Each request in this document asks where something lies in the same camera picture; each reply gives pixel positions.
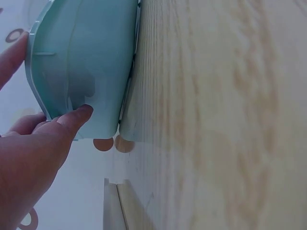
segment light wood panel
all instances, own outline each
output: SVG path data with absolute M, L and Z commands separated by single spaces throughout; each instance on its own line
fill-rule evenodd
M 156 229 L 307 228 L 306 17 L 305 0 L 143 0 L 121 134 Z
M 139 201 L 129 181 L 117 185 L 127 230 L 154 230 L 154 224 Z
M 117 185 L 105 179 L 104 189 L 104 230 L 126 230 Z

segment skin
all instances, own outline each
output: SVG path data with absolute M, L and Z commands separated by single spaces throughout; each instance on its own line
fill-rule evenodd
M 0 55 L 0 90 L 22 64 L 28 33 Z M 0 137 L 0 229 L 14 230 L 50 188 L 92 107 L 46 122 L 43 113 L 19 119 Z

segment wood grain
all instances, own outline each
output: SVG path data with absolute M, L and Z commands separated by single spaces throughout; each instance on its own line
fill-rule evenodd
M 143 0 L 121 135 L 156 229 L 307 229 L 306 9 Z

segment brown circle pattern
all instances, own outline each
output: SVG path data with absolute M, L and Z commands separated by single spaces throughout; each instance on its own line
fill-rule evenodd
M 24 32 L 23 29 L 15 29 L 13 30 L 12 32 L 9 33 L 9 35 L 7 35 L 5 41 L 7 43 L 12 43 L 12 42 L 15 42 L 18 40 L 18 38 L 20 37 L 20 35 Z M 12 35 L 15 34 L 15 33 L 18 33 L 19 35 L 17 37 L 13 37 L 12 38 Z
M 115 148 L 122 153 L 131 152 L 134 149 L 134 145 L 133 141 L 125 140 L 120 135 L 115 139 Z
M 18 227 L 21 230 L 36 230 L 37 229 L 37 227 L 38 227 L 38 216 L 37 216 L 35 209 L 34 208 L 31 209 L 29 214 L 31 216 L 31 223 L 29 225 L 20 224 Z
M 94 146 L 96 149 L 102 152 L 109 151 L 114 144 L 114 139 L 94 139 L 93 140 Z

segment fingernail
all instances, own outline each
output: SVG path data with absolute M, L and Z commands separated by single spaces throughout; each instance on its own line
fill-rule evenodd
M 91 112 L 91 113 L 93 113 L 93 111 L 94 111 L 93 107 L 91 107 L 91 106 L 88 105 L 88 104 L 84 104 L 84 105 L 80 106 L 79 109 L 81 109 L 81 110 L 86 110 L 86 111 Z
M 23 31 L 22 34 L 19 36 L 18 40 L 21 40 L 23 37 L 28 37 L 29 33 L 27 31 Z
M 57 116 L 55 118 L 52 119 L 52 121 L 57 121 L 60 118 L 60 116 Z
M 37 113 L 36 116 L 43 116 L 43 117 L 46 117 L 45 114 L 44 114 L 43 112 Z

